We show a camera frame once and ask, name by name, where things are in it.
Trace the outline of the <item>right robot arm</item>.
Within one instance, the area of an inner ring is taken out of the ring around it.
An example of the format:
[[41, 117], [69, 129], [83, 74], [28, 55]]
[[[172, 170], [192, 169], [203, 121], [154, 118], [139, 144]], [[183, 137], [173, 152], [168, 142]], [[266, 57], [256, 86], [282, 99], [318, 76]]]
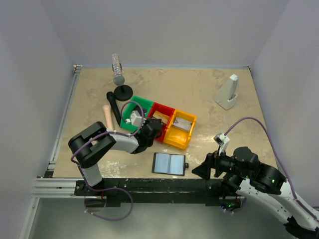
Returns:
[[232, 156], [224, 152], [208, 153], [204, 162], [192, 173], [205, 179], [222, 173], [222, 189], [236, 193], [269, 210], [298, 239], [319, 237], [319, 212], [303, 200], [288, 179], [275, 167], [260, 162], [248, 147], [239, 147]]

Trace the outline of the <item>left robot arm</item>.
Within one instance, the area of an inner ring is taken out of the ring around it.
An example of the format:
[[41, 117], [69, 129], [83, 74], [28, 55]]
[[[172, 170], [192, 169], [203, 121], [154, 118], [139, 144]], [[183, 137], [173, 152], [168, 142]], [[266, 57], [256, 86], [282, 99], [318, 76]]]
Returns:
[[161, 120], [146, 119], [142, 127], [126, 134], [105, 127], [100, 121], [93, 123], [74, 137], [68, 146], [77, 159], [77, 166], [87, 184], [95, 190], [104, 187], [98, 162], [110, 150], [138, 154], [153, 145], [162, 133]]

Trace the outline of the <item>black leather card holder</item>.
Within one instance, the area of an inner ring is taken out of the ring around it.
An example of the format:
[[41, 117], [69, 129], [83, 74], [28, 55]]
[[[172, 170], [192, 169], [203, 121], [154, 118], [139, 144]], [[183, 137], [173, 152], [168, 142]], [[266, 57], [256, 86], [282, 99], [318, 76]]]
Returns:
[[159, 152], [153, 155], [152, 173], [184, 176], [188, 168], [185, 155]]

